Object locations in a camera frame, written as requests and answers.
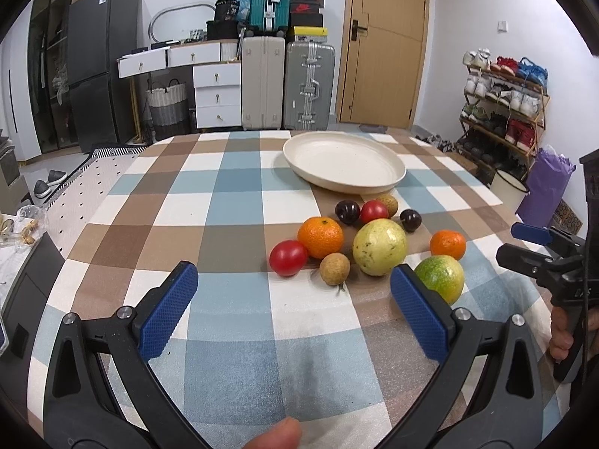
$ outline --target purple bag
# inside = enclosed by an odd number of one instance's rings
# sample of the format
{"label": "purple bag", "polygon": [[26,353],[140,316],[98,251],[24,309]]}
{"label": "purple bag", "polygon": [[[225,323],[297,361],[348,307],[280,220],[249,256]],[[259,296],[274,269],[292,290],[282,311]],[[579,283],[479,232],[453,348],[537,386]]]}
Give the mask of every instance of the purple bag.
{"label": "purple bag", "polygon": [[530,194],[524,198],[517,210],[525,224],[549,226],[575,170],[576,165],[563,155],[558,156],[551,145],[538,151],[537,160],[526,181]]}

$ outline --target silver suitcase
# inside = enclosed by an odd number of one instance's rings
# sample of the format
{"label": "silver suitcase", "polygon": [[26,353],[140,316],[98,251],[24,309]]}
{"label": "silver suitcase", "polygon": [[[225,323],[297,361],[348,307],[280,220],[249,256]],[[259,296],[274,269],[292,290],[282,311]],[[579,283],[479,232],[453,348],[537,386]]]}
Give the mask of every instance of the silver suitcase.
{"label": "silver suitcase", "polygon": [[326,130],[331,112],[335,49],[317,42],[287,44],[285,117],[288,130]]}
{"label": "silver suitcase", "polygon": [[278,130],[283,113],[285,39],[247,37],[241,58],[241,124],[244,130]]}

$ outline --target door frame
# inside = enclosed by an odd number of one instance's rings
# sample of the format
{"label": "door frame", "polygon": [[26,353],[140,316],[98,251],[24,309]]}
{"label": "door frame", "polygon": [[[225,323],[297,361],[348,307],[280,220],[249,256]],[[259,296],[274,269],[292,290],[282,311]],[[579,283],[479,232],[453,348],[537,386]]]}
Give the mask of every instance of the door frame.
{"label": "door frame", "polygon": [[[341,62],[339,65],[339,76],[337,79],[337,101],[335,103],[335,114],[337,115],[337,121],[341,123],[341,107],[343,105],[343,91],[345,90],[345,80],[347,74],[347,56],[349,55],[349,38],[352,26],[352,1],[345,0],[345,12],[343,16],[343,40],[341,41]],[[416,79],[416,88],[414,89],[414,97],[412,100],[412,113],[408,123],[409,130],[414,124],[414,117],[416,115],[416,105],[418,104],[418,97],[420,95],[420,85],[422,83],[422,74],[424,71],[424,59],[426,57],[426,41],[428,38],[428,19],[430,15],[431,0],[425,0],[426,8],[424,11],[424,25],[422,32],[422,49],[420,51],[420,64],[418,69],[418,77]]]}

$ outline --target white plate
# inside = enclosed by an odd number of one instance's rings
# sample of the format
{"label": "white plate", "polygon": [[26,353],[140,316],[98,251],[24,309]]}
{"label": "white plate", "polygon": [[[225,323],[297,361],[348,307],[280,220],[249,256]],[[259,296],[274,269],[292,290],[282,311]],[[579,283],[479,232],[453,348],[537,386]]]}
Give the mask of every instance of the white plate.
{"label": "white plate", "polygon": [[342,131],[311,131],[287,140],[283,155],[306,181],[344,194],[388,191],[405,177],[405,166],[381,143]]}

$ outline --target plaid tablecloth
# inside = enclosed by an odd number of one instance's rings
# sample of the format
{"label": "plaid tablecloth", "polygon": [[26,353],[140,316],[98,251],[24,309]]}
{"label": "plaid tablecloth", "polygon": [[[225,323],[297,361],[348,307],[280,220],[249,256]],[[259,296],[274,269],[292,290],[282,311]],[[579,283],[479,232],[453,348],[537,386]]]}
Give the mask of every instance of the plaid tablecloth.
{"label": "plaid tablecloth", "polygon": [[[110,316],[136,305],[180,260],[197,265],[199,288],[160,358],[150,362],[173,401],[215,448],[241,447],[286,415],[302,447],[374,447],[405,414],[436,369],[389,292],[352,262],[345,292],[327,287],[315,263],[293,278],[270,271],[268,253],[313,216],[334,216],[341,199],[300,179],[283,158],[288,131],[178,136],[147,149],[86,225],[52,290],[29,372],[29,421],[42,432],[47,364],[62,316]],[[461,232],[466,287],[455,306],[505,321],[520,312],[537,342],[544,433],[567,408],[545,354],[549,295],[505,271],[497,248],[515,241],[515,217],[478,180],[435,148],[407,136],[364,134],[402,158],[408,172],[392,194],[423,225],[409,235],[407,263],[429,255],[431,234]],[[356,230],[343,226],[351,257]],[[458,420],[474,373],[448,422]],[[141,424],[115,366],[109,377],[127,417]]]}

